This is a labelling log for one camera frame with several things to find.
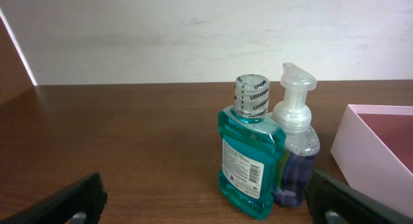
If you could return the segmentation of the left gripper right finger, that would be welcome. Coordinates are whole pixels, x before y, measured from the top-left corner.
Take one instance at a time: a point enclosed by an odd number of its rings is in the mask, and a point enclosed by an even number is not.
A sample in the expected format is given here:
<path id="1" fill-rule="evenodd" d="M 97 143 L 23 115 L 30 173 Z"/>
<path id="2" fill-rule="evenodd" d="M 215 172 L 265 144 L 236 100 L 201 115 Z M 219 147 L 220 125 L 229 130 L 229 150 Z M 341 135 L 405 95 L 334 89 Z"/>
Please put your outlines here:
<path id="1" fill-rule="evenodd" d="M 320 170 L 312 171 L 305 196 L 314 223 L 412 223 L 412 218 Z"/>

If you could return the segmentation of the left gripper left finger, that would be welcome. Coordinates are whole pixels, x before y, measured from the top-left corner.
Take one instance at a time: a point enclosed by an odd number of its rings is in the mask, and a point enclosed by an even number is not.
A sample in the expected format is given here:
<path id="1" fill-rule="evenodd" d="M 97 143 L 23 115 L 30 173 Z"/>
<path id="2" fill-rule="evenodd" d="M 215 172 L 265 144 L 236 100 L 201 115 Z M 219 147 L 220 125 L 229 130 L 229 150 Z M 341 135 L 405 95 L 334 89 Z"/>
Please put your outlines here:
<path id="1" fill-rule="evenodd" d="M 100 173 L 89 174 L 1 223 L 99 223 L 108 194 Z"/>

